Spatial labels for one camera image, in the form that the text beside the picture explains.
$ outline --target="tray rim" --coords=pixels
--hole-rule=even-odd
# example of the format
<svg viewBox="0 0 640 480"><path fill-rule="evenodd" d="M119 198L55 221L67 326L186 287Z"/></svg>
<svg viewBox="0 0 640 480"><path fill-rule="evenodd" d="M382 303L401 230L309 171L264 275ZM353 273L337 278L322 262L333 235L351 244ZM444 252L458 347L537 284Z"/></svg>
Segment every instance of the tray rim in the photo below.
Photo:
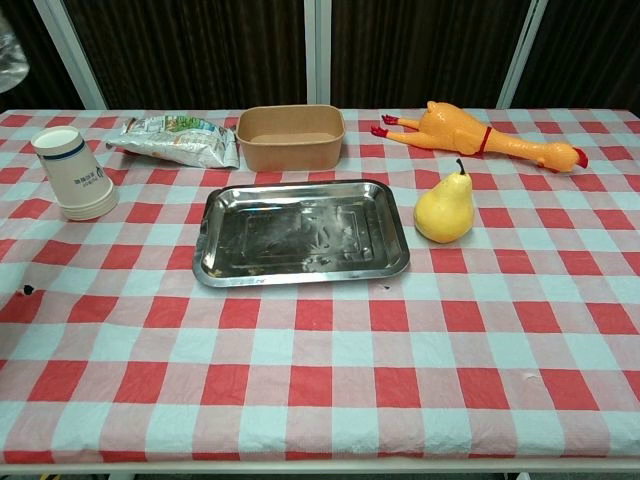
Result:
<svg viewBox="0 0 640 480"><path fill-rule="evenodd" d="M260 188L284 188L294 189L299 187L307 187L310 185L344 185L344 184L363 184L371 183L379 187L387 197L387 203L391 212L391 218L393 220L393 226L398 235L398 243L400 244L400 256L398 261L386 269L377 270L347 270L339 272L309 272L309 273L278 273L267 275L252 275L243 277L212 277L204 272L201 268L202 254L204 252L204 242L207 238L207 233L203 231L203 224L209 214L211 205L215 199L228 190L234 189L260 189ZM317 181L317 182L287 182L287 183L267 183L267 184L246 184L246 185L229 185L223 188L215 189L207 196L205 203L204 213L200 220L200 232L196 240L196 247L192 259L192 271L196 279L205 286L214 288L226 288L226 287L258 287L262 285L283 285L283 284L303 284L303 283L320 283L320 282L335 282L335 281L347 281L347 280L367 280L375 278L387 278L397 275L404 271L409 266L410 251L407 244L406 237L402 222L400 221L400 215L398 213L398 207L393 196L393 192L388 185L373 179L359 178L359 179L346 179L346 180L331 180L331 181ZM352 276L345 278L345 273L352 273Z"/></svg>

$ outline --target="red comb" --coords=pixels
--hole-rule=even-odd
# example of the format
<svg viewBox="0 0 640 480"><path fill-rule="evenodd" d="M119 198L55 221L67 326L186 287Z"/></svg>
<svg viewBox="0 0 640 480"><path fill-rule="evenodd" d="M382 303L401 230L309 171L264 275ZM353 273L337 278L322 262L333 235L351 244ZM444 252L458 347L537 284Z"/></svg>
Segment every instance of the red comb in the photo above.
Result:
<svg viewBox="0 0 640 480"><path fill-rule="evenodd" d="M587 155L579 148L574 148L574 150L578 152L578 161L576 163L580 165L582 168L587 168L587 165L589 164L589 159L587 158Z"/></svg>

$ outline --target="blue stripe on cup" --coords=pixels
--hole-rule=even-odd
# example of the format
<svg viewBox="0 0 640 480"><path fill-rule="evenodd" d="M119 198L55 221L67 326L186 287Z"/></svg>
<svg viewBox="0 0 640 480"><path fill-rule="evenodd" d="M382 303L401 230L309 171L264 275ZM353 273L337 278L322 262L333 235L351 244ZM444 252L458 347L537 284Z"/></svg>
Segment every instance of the blue stripe on cup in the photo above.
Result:
<svg viewBox="0 0 640 480"><path fill-rule="evenodd" d="M84 148L84 140L82 141L82 143L80 143L80 145L78 145L73 150L69 150L68 152L65 152L65 153L60 153L59 155L42 155L42 158L44 158L45 160L62 160L64 158L68 158L75 155L83 148Z"/></svg>

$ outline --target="cardboard container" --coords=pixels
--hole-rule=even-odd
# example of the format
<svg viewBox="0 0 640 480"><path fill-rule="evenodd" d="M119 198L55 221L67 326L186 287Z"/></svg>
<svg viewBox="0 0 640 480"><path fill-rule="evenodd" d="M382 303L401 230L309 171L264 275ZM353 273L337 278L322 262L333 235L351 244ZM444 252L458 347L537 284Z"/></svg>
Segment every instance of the cardboard container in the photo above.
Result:
<svg viewBox="0 0 640 480"><path fill-rule="evenodd" d="M344 120L331 105L250 108L236 131L254 172L328 170L340 159Z"/></svg>

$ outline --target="yellow rubber chicken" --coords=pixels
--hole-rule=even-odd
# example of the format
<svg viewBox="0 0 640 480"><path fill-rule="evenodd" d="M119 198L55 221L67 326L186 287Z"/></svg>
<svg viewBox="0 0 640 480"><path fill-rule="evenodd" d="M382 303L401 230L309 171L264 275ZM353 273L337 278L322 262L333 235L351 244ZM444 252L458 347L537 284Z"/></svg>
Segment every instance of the yellow rubber chicken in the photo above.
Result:
<svg viewBox="0 0 640 480"><path fill-rule="evenodd" d="M387 125L403 125L418 130L411 133L390 132L377 126L371 133L420 148L458 151L463 155L497 152L526 158L553 172L570 172L575 164L587 167L588 159L579 148L567 143L537 143L507 135L479 122L458 107L442 102L428 102L420 121L383 115Z"/></svg>

